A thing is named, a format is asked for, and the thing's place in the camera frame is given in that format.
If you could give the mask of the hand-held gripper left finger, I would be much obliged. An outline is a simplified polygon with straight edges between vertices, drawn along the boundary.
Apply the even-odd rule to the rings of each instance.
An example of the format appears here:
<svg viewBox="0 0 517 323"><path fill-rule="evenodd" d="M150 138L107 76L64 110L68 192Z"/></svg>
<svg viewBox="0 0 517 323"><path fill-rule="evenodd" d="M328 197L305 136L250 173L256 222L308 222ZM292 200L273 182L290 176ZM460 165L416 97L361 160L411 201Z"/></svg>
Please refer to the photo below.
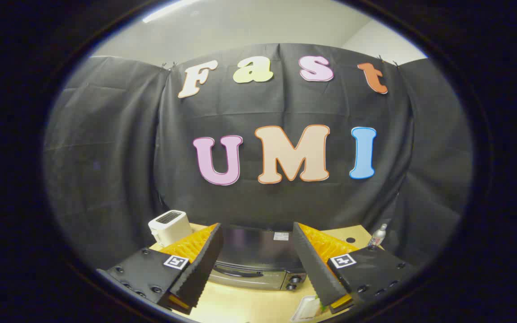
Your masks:
<svg viewBox="0 0 517 323"><path fill-rule="evenodd" d="M97 272L142 302L189 314L198 304L223 241L223 227L214 223L160 251L141 248Z"/></svg>

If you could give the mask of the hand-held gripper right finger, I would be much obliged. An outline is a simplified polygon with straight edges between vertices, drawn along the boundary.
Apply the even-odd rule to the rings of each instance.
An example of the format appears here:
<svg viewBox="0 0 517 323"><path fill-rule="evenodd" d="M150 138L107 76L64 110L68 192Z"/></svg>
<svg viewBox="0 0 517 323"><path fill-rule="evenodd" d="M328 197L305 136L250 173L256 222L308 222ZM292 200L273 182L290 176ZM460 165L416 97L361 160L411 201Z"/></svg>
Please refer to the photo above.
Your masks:
<svg viewBox="0 0 517 323"><path fill-rule="evenodd" d="M298 222L293 245L320 303L332 314L381 301L417 273L410 262L380 247L355 248Z"/></svg>

